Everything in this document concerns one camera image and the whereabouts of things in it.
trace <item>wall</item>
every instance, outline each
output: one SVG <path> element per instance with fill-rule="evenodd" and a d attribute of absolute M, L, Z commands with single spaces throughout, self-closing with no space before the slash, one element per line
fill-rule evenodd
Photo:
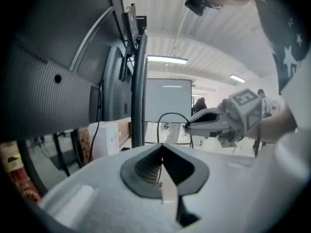
<path fill-rule="evenodd" d="M 281 108 L 284 107 L 284 99 L 278 94 L 278 80 L 276 74 L 222 89 L 213 94 L 208 94 L 205 96 L 205 103 L 208 108 L 217 107 L 222 100 L 228 98 L 230 94 L 241 91 L 245 88 L 249 88 L 255 93 L 257 93 L 258 89 L 263 89 L 267 97 L 272 100 L 277 100 Z"/>

